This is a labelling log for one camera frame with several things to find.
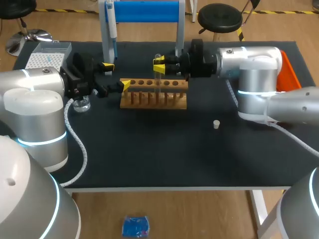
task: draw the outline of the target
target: black tabletop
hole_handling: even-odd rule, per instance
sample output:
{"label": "black tabletop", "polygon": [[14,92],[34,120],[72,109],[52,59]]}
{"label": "black tabletop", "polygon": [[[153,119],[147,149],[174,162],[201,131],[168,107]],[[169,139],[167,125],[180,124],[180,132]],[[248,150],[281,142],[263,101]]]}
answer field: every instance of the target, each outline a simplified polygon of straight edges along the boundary
{"label": "black tabletop", "polygon": [[[36,44],[25,44],[15,69],[26,66]],[[232,46],[277,46],[286,52],[301,85],[314,85],[295,42],[205,44],[212,52]],[[172,42],[120,42],[115,72],[98,76],[98,81],[153,78],[154,55],[173,48]],[[101,43],[73,42],[72,50],[90,52],[103,61]],[[84,174],[70,188],[291,186],[319,166],[318,158],[283,133],[240,119],[222,79],[191,79],[187,110],[120,109],[120,98],[90,96],[88,112],[70,109],[70,123],[88,153]],[[218,130],[213,128],[215,119],[220,121]],[[319,149],[319,127],[286,127]],[[0,134],[7,131],[1,124]],[[60,183],[75,176],[82,165],[79,146],[70,134],[67,137],[69,160],[52,174]]]}

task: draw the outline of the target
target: glass test tube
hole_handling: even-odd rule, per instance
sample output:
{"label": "glass test tube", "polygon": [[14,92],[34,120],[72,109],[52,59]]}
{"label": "glass test tube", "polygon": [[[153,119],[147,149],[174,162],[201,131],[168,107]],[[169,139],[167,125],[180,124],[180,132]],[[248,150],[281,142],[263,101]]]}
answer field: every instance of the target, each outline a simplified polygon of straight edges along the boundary
{"label": "glass test tube", "polygon": [[[157,58],[161,58],[161,55],[156,54],[155,59]],[[154,72],[154,92],[155,92],[156,104],[158,104],[160,101],[160,79],[161,79],[161,73]]]}

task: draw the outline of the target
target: blue object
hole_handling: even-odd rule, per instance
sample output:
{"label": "blue object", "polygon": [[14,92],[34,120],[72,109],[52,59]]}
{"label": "blue object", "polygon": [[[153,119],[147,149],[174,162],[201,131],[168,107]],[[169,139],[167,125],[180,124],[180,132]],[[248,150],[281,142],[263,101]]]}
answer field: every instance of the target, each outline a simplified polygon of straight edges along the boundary
{"label": "blue object", "polygon": [[149,235],[150,225],[149,219],[145,217],[125,217],[122,236],[133,238],[144,238]]}
{"label": "blue object", "polygon": [[115,1],[116,22],[178,22],[179,2],[176,1]]}

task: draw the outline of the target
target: robotic arm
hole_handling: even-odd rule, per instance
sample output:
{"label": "robotic arm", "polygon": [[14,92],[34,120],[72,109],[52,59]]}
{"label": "robotic arm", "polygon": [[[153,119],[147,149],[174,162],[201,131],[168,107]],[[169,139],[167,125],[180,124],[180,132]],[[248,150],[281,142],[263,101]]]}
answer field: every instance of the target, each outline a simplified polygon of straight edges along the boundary
{"label": "robotic arm", "polygon": [[319,88],[306,87],[277,92],[277,76],[282,56],[276,47],[219,48],[211,54],[202,40],[192,40],[188,52],[180,57],[154,59],[154,71],[163,74],[181,72],[190,77],[239,79],[238,115],[256,122],[317,123]]}

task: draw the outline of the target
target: small glass bottle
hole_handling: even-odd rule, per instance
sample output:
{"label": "small glass bottle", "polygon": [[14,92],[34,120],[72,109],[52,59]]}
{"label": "small glass bottle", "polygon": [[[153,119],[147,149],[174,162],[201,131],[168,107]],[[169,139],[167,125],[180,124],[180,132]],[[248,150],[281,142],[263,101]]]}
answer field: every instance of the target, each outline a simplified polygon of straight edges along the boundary
{"label": "small glass bottle", "polygon": [[79,113],[88,111],[91,107],[89,96],[83,96],[81,100],[74,101],[73,107],[74,110]]}

